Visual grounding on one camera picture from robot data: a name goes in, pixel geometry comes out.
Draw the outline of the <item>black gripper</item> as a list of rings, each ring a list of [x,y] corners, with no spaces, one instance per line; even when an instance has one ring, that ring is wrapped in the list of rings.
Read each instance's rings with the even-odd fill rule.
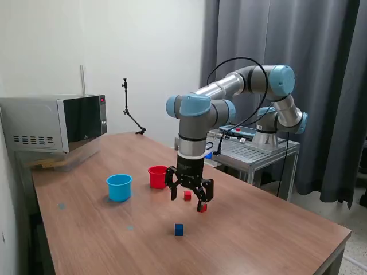
[[[193,190],[198,198],[197,211],[200,212],[214,197],[214,180],[202,178],[204,158],[186,159],[178,155],[176,168],[168,167],[165,175],[165,185],[170,189],[171,200],[177,198],[179,182],[181,186]],[[175,174],[178,180],[173,182]]]

